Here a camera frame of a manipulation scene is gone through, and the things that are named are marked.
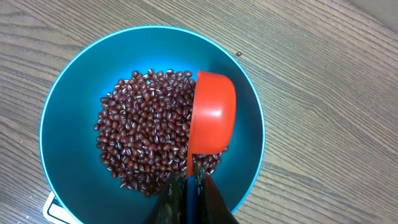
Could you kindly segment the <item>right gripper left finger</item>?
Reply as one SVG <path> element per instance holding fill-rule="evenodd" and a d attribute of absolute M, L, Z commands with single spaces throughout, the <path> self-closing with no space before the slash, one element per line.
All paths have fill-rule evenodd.
<path fill-rule="evenodd" d="M 171 174 L 143 224 L 186 223 L 186 197 L 185 174 Z"/>

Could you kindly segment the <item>red scoop with blue handle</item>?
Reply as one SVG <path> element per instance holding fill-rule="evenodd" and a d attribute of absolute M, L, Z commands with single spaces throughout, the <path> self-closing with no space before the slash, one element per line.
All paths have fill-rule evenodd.
<path fill-rule="evenodd" d="M 198 71 L 187 151 L 186 219 L 194 224 L 195 154 L 215 155 L 229 144 L 236 117 L 236 90 L 217 73 Z"/>

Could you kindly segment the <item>red beans in bowl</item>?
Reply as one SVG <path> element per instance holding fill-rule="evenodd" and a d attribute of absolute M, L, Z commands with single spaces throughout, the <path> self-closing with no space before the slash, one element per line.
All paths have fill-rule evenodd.
<path fill-rule="evenodd" d="M 134 70 L 100 99 L 102 110 L 93 127 L 96 147 L 122 188 L 158 195 L 171 175 L 187 173 L 188 162 L 214 173 L 229 149 L 226 141 L 217 153 L 188 152 L 194 103 L 209 76 L 204 71 L 194 78 L 189 70 Z"/>

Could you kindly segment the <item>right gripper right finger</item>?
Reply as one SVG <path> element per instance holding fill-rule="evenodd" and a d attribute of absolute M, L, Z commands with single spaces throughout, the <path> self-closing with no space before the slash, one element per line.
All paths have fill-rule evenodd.
<path fill-rule="evenodd" d="M 239 224 L 226 206 L 214 180 L 194 166 L 194 221 L 199 224 Z"/>

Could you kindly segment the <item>white digital kitchen scale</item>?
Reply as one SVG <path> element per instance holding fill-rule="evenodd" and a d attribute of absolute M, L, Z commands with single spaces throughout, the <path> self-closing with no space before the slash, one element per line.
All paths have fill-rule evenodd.
<path fill-rule="evenodd" d="M 46 220 L 54 224 L 78 224 L 78 222 L 60 205 L 53 192 L 50 192 L 42 209 Z"/>

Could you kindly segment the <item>blue metal bowl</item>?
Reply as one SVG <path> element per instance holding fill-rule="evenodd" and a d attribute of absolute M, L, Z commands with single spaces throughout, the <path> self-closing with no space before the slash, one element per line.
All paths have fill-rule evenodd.
<path fill-rule="evenodd" d="M 254 187 L 266 145 L 259 97 L 238 61 L 212 40 L 187 29 L 146 25 L 119 30 L 82 50 L 62 70 L 40 119 L 40 158 L 61 206 L 78 223 L 142 223 L 156 197 L 120 188 L 100 161 L 94 125 L 100 98 L 134 70 L 200 70 L 227 76 L 237 110 L 228 151 L 212 177 L 235 212 Z"/>

